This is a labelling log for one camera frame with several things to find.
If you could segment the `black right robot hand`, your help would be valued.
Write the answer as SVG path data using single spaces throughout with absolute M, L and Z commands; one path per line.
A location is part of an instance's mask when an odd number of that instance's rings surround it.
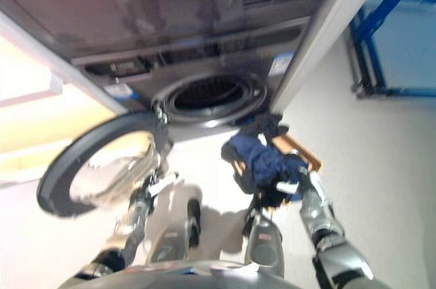
M 302 199 L 300 190 L 300 181 L 303 180 L 303 185 L 309 179 L 310 168 L 299 166 L 291 172 L 280 172 L 276 175 L 273 188 L 279 193 L 284 194 L 288 200 L 297 201 Z

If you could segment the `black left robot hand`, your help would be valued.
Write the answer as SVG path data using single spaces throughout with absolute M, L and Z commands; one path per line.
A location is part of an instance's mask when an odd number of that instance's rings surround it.
M 170 186 L 173 186 L 179 180 L 178 172 L 171 172 L 164 177 L 158 177 L 147 188 L 147 192 L 151 198 L 158 196 L 162 191 Z

